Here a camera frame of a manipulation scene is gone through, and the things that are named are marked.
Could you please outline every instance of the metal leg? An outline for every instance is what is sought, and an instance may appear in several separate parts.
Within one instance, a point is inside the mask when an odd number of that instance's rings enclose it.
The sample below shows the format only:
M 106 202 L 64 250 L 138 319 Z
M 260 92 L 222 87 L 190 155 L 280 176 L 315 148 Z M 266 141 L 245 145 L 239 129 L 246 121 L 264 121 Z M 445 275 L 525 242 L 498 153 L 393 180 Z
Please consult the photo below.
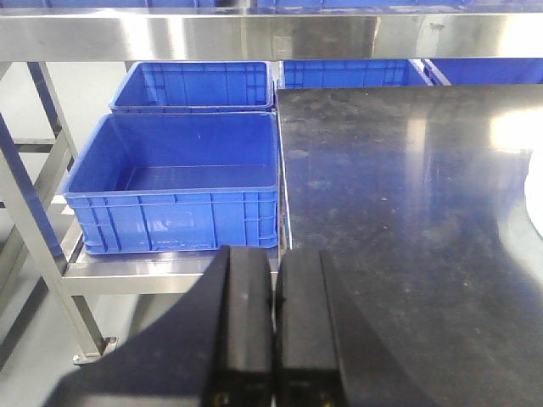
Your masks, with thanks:
M 11 62 L 0 62 L 0 81 L 2 80 L 6 72 L 8 72 L 10 66 Z
M 71 160 L 67 141 L 64 133 L 61 133 L 36 179 L 35 189 L 44 208 L 48 208 L 51 204 L 57 186 Z M 23 239 L 14 227 L 0 254 L 0 315 L 11 299 L 14 285 L 27 254 Z
M 41 266 L 49 290 L 59 299 L 61 309 L 70 319 L 83 357 L 90 360 L 98 358 L 106 341 L 85 299 L 72 297 L 62 287 L 61 278 L 67 260 L 1 115 L 0 173 L 3 175 L 0 177 L 0 191 L 6 207 L 26 247 Z
M 36 85 L 38 96 L 42 100 L 43 109 L 48 117 L 53 134 L 57 137 L 60 132 L 64 133 L 71 156 L 76 159 L 76 145 L 72 139 L 64 112 L 60 107 L 59 95 L 55 90 L 47 64 L 45 62 L 29 62 L 28 69 Z

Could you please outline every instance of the stainless steel table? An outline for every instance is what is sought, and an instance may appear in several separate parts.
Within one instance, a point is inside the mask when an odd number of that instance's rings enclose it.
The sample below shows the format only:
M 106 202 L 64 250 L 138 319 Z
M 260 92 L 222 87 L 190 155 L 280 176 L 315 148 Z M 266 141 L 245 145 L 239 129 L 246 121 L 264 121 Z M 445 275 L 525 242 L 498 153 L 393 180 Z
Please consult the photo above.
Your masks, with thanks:
M 437 405 L 543 405 L 543 239 L 523 197 L 543 87 L 279 91 L 278 103 L 290 245 L 332 251 Z

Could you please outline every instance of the metal shelf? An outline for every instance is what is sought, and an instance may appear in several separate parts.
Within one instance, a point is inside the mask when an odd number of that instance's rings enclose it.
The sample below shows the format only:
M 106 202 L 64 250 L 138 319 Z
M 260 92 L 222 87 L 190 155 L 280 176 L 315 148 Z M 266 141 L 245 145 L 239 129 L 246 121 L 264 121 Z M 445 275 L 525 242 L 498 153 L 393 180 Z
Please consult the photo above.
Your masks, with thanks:
M 540 5 L 353 8 L 337 12 L 298 9 L 291 14 L 274 14 L 272 9 L 258 8 L 3 9 L 0 60 L 543 56 L 543 45 L 535 40 L 543 37 Z
M 71 259 L 62 276 L 71 295 L 185 293 L 202 276 L 216 251 L 92 256 L 81 249 L 75 220 L 62 242 Z M 267 249 L 277 272 L 278 249 Z
M 543 36 L 542 23 L 541 4 L 334 12 L 0 9 L 0 79 L 12 61 L 543 58 L 543 45 L 535 41 Z M 42 104 L 57 140 L 35 186 L 0 120 L 0 187 L 17 227 L 8 241 L 12 248 L 4 249 L 0 258 L 0 283 L 4 282 L 0 309 L 8 297 L 6 282 L 16 277 L 13 271 L 22 265 L 28 247 L 74 328 L 81 363 L 99 358 L 110 345 L 99 331 L 85 295 L 183 293 L 199 278 L 213 253 L 89 256 L 81 251 L 81 229 L 76 223 L 61 248 L 44 208 L 76 150 L 47 66 L 43 62 L 39 66 L 46 95 Z M 284 199 L 282 212 L 288 207 Z M 281 247 L 286 247 L 285 242 L 282 236 Z M 269 255 L 274 259 L 272 267 L 277 267 L 278 250 Z

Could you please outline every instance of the black object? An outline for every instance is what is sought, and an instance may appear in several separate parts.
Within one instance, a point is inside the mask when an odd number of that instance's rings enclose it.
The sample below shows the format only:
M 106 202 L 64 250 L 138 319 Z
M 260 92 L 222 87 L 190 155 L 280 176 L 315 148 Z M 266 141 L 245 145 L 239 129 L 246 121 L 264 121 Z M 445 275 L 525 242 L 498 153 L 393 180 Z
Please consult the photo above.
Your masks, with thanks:
M 434 407 L 353 303 L 326 251 L 286 253 L 277 286 L 279 407 Z
M 166 314 L 63 378 L 45 405 L 219 407 L 231 399 L 269 405 L 271 295 L 265 252 L 223 247 Z

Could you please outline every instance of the crate rim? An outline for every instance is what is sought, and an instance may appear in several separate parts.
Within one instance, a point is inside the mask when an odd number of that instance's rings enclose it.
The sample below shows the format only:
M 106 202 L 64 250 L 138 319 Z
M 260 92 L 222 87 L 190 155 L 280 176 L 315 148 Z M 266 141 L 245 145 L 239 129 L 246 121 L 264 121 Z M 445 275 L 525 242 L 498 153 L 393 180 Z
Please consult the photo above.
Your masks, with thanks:
M 258 104 L 258 105 L 248 105 L 248 104 L 242 104 L 242 105 L 219 105 L 219 106 L 190 106 L 190 105 L 182 105 L 182 104 L 172 104 L 172 105 L 163 105 L 163 106 L 145 106 L 141 104 L 124 104 L 122 106 L 115 104 L 116 100 L 120 97 L 120 94 L 122 90 L 125 88 L 125 86 L 128 84 L 128 81 L 132 78 L 132 75 L 134 75 L 134 72 L 138 69 L 138 67 L 142 64 L 247 64 L 247 63 L 258 63 L 258 64 L 264 64 L 266 66 L 266 104 Z M 191 109 L 196 110 L 194 113 L 200 113 L 197 112 L 197 110 L 201 109 L 270 109 L 274 106 L 274 85 L 273 85 L 273 73 L 272 73 L 272 64 L 269 61 L 137 61 L 136 63 L 132 64 L 128 72 L 126 72 L 125 77 L 120 82 L 119 86 L 117 87 L 115 94 L 111 98 L 111 100 L 108 103 L 109 109 L 112 111 L 117 112 L 121 109 L 136 109 L 136 108 L 143 108 L 143 109 L 149 109 L 149 110 L 164 110 L 164 109 Z M 117 112 L 118 114 L 130 114 L 133 112 Z

